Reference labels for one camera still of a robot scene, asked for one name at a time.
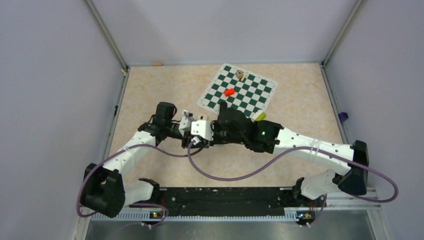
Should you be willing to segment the cream earbud case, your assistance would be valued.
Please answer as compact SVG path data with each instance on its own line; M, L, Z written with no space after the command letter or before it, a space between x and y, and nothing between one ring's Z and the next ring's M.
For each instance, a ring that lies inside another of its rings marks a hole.
M207 120L208 120L208 116L207 116L206 114L198 114L198 115L196 116L196 119L197 119L198 121L207 121Z

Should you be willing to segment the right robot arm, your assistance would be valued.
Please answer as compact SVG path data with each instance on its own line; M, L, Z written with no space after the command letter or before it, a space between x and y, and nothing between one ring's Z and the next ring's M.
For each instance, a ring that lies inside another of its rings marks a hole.
M293 200L299 206L307 206L312 200L339 191L353 196L367 193L368 173L357 166L369 165L368 146L361 140L352 144L321 141L276 122L253 121L230 107L219 111L211 129L219 143L242 144L256 153L292 154L326 167L327 171L298 179Z

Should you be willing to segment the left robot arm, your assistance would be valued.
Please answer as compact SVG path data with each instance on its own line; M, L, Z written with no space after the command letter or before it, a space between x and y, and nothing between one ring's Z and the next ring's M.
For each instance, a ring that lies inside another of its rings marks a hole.
M124 178L150 150L178 157L158 147L166 138L188 139L191 123L195 120L193 114L184 110L181 119L174 120L176 113L174 104L160 102L155 114L139 126L123 147L102 162L91 163L86 167L76 200L76 210L80 217L85 217L81 207L114 218L124 207L135 203L144 202L154 207L160 202L158 183L141 178L125 184Z

